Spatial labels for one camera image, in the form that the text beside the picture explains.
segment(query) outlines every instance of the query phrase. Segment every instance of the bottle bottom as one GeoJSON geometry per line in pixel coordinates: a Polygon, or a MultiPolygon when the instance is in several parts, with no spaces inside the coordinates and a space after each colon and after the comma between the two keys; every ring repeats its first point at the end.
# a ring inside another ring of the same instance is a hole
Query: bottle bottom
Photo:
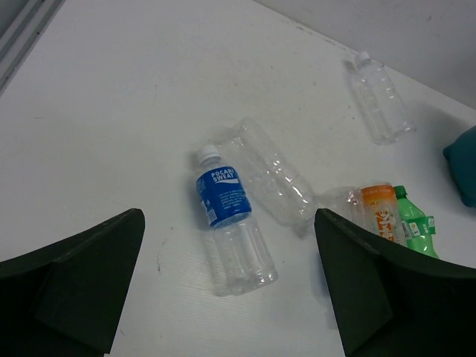
{"type": "Polygon", "coordinates": [[[393,132],[389,132],[386,135],[383,133],[380,135],[375,134],[372,137],[372,141],[378,145],[390,145],[402,139],[402,136],[407,132],[415,132],[417,128],[413,124],[403,123],[398,129],[393,132]]]}
{"type": "Polygon", "coordinates": [[[437,252],[433,248],[433,241],[431,235],[418,236],[412,239],[407,239],[407,246],[409,247],[409,249],[418,251],[421,254],[439,259],[437,252]]]}
{"type": "Polygon", "coordinates": [[[262,286],[269,285],[277,280],[276,269],[270,269],[268,271],[259,271],[252,274],[248,278],[237,278],[232,281],[228,281],[228,288],[233,295],[242,295],[246,292],[251,292],[262,286]]]}

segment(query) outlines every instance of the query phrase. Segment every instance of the clear plastic bottle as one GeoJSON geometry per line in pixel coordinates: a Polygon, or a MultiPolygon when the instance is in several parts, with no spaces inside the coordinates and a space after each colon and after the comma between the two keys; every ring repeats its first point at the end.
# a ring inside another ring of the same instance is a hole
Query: clear plastic bottle
{"type": "Polygon", "coordinates": [[[416,127],[384,66],[372,61],[367,52],[355,59],[354,87],[370,137],[376,144],[391,144],[416,127]]]}
{"type": "Polygon", "coordinates": [[[318,203],[311,185],[255,120],[241,120],[219,145],[246,190],[281,225],[305,228],[314,222],[318,203]]]}
{"type": "Polygon", "coordinates": [[[324,208],[333,210],[345,219],[367,229],[364,197],[358,187],[334,187],[320,195],[319,202],[324,208]]]}
{"type": "Polygon", "coordinates": [[[277,279],[274,262],[236,170],[222,161],[214,145],[202,147],[198,159],[201,172],[196,189],[231,293],[241,295],[273,283],[277,279]]]}

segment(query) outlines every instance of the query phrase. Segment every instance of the bottle neck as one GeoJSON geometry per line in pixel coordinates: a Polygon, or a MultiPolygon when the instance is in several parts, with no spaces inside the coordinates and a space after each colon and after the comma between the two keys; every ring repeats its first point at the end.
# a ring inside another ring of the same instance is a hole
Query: bottle neck
{"type": "Polygon", "coordinates": [[[200,164],[200,167],[202,170],[207,171],[219,167],[221,163],[222,158],[220,157],[207,158],[200,164]]]}
{"type": "Polygon", "coordinates": [[[365,67],[366,65],[371,64],[371,62],[372,62],[372,59],[370,59],[370,58],[364,59],[356,65],[356,68],[357,68],[357,70],[360,70],[363,67],[365,67]]]}

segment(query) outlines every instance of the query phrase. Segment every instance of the crushed plastic bottle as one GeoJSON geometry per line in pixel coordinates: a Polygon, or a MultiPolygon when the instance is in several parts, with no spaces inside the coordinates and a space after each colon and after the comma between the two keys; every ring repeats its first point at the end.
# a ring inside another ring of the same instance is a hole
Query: crushed plastic bottle
{"type": "Polygon", "coordinates": [[[281,225],[305,228],[314,222],[318,203],[311,185],[255,120],[241,120],[219,147],[246,190],[281,225]]]}

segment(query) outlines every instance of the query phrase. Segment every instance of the blue bottle label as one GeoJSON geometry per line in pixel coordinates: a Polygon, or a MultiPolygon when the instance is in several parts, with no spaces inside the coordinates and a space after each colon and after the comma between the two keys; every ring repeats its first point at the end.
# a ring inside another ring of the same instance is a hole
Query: blue bottle label
{"type": "Polygon", "coordinates": [[[224,219],[251,212],[250,202],[233,167],[207,171],[196,180],[196,190],[212,227],[224,219]]]}

